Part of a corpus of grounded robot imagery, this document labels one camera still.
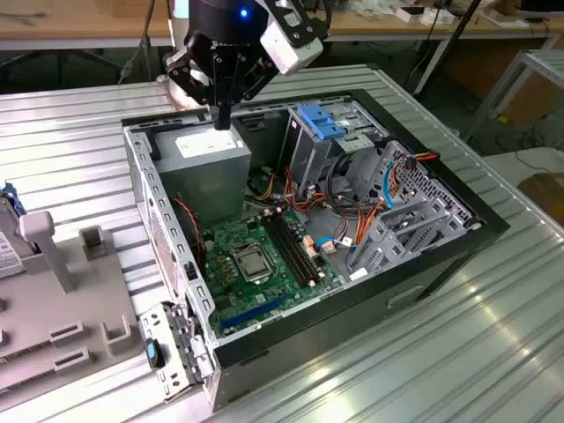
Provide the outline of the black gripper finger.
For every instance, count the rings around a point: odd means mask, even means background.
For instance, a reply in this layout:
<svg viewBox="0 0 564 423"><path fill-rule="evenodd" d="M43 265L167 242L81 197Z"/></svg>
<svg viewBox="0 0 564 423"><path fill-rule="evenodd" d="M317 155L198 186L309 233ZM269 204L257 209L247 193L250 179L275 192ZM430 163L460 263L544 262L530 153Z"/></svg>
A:
<svg viewBox="0 0 564 423"><path fill-rule="evenodd" d="M222 130L220 106L216 105L215 85L192 60L188 50L182 48L163 57L167 75L168 96L179 110L196 106L207 108L216 130Z"/></svg>
<svg viewBox="0 0 564 423"><path fill-rule="evenodd" d="M254 64L250 64L249 60L243 61L242 56L237 58L226 99L222 103L222 130L230 127L233 107L242 100L254 99L275 76L276 67L265 57Z"/></svg>

